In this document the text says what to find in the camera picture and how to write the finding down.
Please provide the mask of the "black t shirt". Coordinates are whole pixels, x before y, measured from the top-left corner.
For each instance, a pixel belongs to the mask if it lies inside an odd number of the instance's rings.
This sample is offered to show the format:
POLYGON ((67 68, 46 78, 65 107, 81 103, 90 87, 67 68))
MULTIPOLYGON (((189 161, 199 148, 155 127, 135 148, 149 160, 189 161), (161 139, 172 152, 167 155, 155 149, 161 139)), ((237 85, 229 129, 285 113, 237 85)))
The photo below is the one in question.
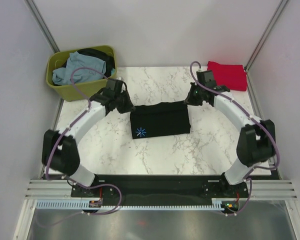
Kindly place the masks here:
POLYGON ((130 113, 133 139, 189 134, 188 106, 183 101, 139 105, 130 113))

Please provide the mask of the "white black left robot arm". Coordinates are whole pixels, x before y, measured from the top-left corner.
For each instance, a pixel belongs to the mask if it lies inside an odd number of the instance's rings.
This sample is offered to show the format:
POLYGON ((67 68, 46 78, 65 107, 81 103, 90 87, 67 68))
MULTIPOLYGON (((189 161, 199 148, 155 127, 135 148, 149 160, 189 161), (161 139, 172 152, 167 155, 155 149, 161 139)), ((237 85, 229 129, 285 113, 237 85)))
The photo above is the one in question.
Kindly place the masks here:
POLYGON ((110 112, 117 110, 125 114, 136 108, 131 102, 127 84, 121 77, 108 79, 106 86, 87 101, 87 107, 65 127, 44 133, 42 164, 47 180, 52 179, 52 169, 81 185, 82 191, 89 197, 94 197, 99 193, 100 185, 94 181, 96 175, 81 164, 78 145, 91 128, 110 112))

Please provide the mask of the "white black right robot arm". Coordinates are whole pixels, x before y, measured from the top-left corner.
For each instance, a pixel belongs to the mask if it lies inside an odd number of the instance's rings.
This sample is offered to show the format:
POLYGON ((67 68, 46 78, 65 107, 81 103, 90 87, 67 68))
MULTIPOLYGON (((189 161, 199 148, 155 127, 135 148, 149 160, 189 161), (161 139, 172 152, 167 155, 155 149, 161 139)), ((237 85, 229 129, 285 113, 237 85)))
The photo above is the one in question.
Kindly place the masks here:
POLYGON ((189 106, 201 106, 204 102, 220 111, 239 132, 237 159, 223 173, 224 181, 219 184, 220 193, 230 197, 237 191, 237 184, 276 155, 275 125, 271 120, 249 114, 225 85, 217 85, 211 70, 196 72, 184 101, 189 106))

